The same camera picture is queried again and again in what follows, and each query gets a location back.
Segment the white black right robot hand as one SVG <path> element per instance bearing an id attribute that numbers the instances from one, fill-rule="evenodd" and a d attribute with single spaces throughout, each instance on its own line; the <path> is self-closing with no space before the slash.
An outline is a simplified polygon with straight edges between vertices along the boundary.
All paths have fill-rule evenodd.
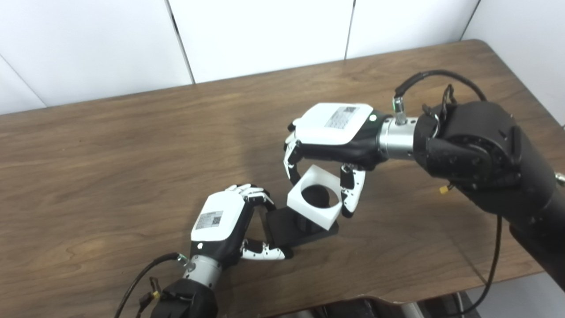
<path id="1" fill-rule="evenodd" d="M 367 171 L 388 160 L 379 134 L 390 115 L 365 103 L 317 103 L 289 126 L 284 144 L 284 167 L 295 185 L 302 159 L 341 163 L 341 213 L 351 218 L 361 198 Z"/>

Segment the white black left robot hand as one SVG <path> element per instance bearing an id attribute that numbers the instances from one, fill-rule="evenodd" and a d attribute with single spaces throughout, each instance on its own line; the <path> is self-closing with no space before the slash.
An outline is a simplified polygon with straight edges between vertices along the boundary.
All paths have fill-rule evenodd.
<path id="1" fill-rule="evenodd" d="M 236 184 L 207 197 L 190 233 L 190 257 L 217 261 L 222 269 L 247 260 L 285 260 L 294 256 L 288 247 L 247 238 L 255 208 L 276 210 L 270 193 L 253 184 Z"/>

